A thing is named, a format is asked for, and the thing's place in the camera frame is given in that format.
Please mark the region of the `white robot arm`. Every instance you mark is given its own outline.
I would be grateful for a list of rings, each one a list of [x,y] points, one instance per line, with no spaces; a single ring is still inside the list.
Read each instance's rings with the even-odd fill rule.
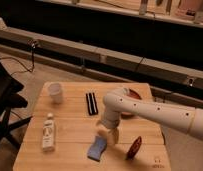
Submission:
[[[104,95],[100,122],[107,129],[117,128],[121,113],[128,112],[203,141],[203,109],[138,100],[129,93],[128,88],[118,87]]]

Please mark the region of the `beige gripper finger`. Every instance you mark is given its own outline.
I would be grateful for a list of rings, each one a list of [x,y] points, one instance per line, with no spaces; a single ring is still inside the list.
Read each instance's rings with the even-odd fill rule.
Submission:
[[[101,121],[96,122],[96,133],[99,136],[105,137],[107,133],[106,127],[101,123]]]
[[[118,143],[119,140],[119,130],[117,128],[111,129],[108,132],[108,144],[115,145]]]

